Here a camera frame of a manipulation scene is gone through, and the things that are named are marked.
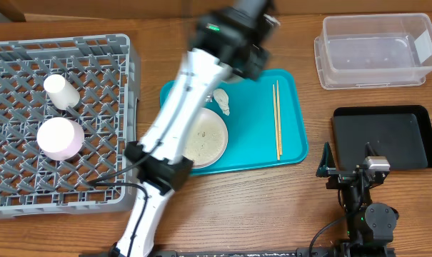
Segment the white napkin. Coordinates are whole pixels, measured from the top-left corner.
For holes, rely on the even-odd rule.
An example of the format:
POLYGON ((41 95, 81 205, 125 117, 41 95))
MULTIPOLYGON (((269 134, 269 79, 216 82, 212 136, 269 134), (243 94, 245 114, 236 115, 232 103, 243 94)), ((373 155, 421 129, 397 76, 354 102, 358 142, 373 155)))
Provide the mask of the white napkin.
POLYGON ((222 110, 222 113, 226 116, 230 115, 230 108, 229 108, 229 97, 228 94, 223 89, 216 89, 213 92, 213 97, 220 109, 222 110))

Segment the wooden chopstick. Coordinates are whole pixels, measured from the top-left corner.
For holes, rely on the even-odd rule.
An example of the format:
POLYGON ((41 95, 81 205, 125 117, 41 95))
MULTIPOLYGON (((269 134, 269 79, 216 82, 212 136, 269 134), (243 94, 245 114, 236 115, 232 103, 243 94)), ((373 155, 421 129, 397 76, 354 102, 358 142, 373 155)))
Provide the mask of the wooden chopstick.
POLYGON ((278 138, 278 117, 277 117, 277 107, 276 107, 276 90, 275 85, 272 85, 273 92, 273 117, 274 117, 274 125, 275 125, 275 136, 276 136, 276 158, 280 160, 280 147, 279 147, 279 138, 278 138))
POLYGON ((278 118, 278 143, 279 143, 279 155, 282 156, 283 146, 282 146, 282 131, 281 131, 281 102, 280 102, 280 90, 279 82, 276 80, 276 106, 277 106, 277 118, 278 118))

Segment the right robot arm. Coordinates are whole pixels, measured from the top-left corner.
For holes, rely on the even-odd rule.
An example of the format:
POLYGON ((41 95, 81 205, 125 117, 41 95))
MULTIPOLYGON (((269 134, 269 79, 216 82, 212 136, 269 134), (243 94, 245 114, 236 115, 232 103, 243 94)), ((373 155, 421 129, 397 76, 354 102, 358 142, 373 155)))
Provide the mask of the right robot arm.
POLYGON ((327 178, 327 189, 338 191, 338 202, 344 210, 343 217, 324 226, 311 240, 309 256, 383 256, 395 257, 388 244, 393 241, 393 231, 399 213, 396 209, 371 199, 370 190, 380 186, 390 173, 390 163, 379 156, 369 143, 365 145, 366 157, 363 163, 352 171, 336 168, 331 147, 325 143, 316 175, 327 178), (313 248, 317 238, 332 226, 341 222, 347 225, 347 239, 337 240, 330 248, 313 248))

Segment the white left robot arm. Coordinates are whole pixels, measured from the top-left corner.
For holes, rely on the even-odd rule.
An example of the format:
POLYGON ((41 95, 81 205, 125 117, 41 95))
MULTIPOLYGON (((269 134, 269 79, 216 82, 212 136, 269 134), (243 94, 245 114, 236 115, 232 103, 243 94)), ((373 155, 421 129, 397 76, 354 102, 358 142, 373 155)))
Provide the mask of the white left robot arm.
POLYGON ((189 131, 207 97, 231 76, 255 81, 269 53, 262 43, 279 25, 269 0, 243 0, 202 16, 177 73, 173 91, 148 131, 126 144, 136 169, 136 199, 123 236, 109 256, 148 256, 165 206, 188 179, 193 163, 183 156, 189 131))

